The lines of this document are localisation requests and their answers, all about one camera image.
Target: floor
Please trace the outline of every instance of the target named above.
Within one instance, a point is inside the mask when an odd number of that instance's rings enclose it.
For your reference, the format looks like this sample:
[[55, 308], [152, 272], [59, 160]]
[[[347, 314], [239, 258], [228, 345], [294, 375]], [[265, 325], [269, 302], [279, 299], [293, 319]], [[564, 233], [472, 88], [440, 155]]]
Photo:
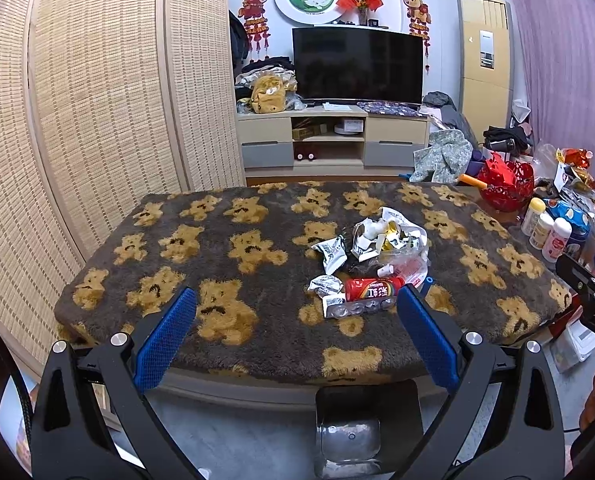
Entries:
[[[578, 418], [593, 386], [595, 351], [580, 365], [560, 374], [546, 349], [558, 391], [564, 429], [578, 427]], [[154, 391], [151, 405], [175, 442], [197, 468], [210, 471], [211, 480], [309, 480], [313, 474], [315, 414], [259, 412], [225, 408]], [[420, 401], [424, 430], [430, 426], [445, 397]], [[477, 449], [495, 401], [489, 389], [478, 420], [458, 458], [468, 460]], [[568, 433], [570, 444], [577, 433]], [[119, 446], [131, 450], [123, 433], [114, 433]], [[389, 475], [371, 479], [386, 480]]]

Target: curtain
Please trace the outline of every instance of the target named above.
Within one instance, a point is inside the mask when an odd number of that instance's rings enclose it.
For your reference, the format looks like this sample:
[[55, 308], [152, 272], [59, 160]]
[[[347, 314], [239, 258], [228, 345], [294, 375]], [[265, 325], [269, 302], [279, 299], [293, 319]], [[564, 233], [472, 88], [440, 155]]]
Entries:
[[595, 0], [513, 0], [535, 138], [593, 151]]

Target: woven bamboo panel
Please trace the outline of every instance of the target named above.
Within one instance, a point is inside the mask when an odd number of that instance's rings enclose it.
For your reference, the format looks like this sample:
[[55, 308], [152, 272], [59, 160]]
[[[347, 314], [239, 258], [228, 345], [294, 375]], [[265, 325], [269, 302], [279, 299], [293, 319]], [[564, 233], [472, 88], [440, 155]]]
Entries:
[[192, 189], [244, 185], [227, 0], [165, 0], [172, 96]]
[[0, 321], [44, 362], [57, 338], [53, 305], [79, 264], [50, 207], [26, 125], [29, 2], [0, 0]]
[[155, 2], [38, 4], [31, 91], [52, 188], [85, 255], [146, 193], [180, 190], [162, 108]]

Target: orange handle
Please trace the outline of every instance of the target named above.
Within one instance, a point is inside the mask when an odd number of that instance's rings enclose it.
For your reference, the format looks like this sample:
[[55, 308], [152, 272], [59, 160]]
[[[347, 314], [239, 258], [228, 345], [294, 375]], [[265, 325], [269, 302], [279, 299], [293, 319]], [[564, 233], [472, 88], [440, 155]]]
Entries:
[[482, 182], [482, 180], [478, 180], [477, 178], [473, 178], [472, 176], [468, 176], [466, 173], [462, 173], [458, 178], [460, 182], [464, 182], [469, 186], [479, 187], [480, 189], [486, 189], [488, 184], [486, 182]]

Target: white wall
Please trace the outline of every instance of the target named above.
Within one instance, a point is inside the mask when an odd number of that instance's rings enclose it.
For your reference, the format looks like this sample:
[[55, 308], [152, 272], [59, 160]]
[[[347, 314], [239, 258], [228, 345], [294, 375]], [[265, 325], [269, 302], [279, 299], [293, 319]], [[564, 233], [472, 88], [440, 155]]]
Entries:
[[[402, 0], [383, 0], [385, 5], [375, 12], [375, 18], [381, 25], [388, 25], [390, 30], [408, 32], [408, 18], [405, 16], [405, 6]], [[459, 18], [457, 15], [457, 0], [423, 0], [429, 6], [432, 23], [430, 25], [431, 47], [429, 48], [429, 73], [424, 75], [423, 92], [440, 90], [449, 94], [455, 103], [459, 100], [459, 85], [461, 78], [461, 38], [459, 36]], [[524, 63], [517, 31], [517, 19], [511, 14], [514, 25], [514, 97], [526, 99], [526, 81]], [[235, 15], [242, 5], [242, 0], [228, 0], [229, 8]], [[292, 27], [304, 26], [286, 18], [276, 7], [274, 0], [265, 4], [269, 19], [271, 37], [269, 38], [270, 56], [292, 57]], [[357, 13], [354, 10], [343, 15], [345, 21], [357, 23]]]

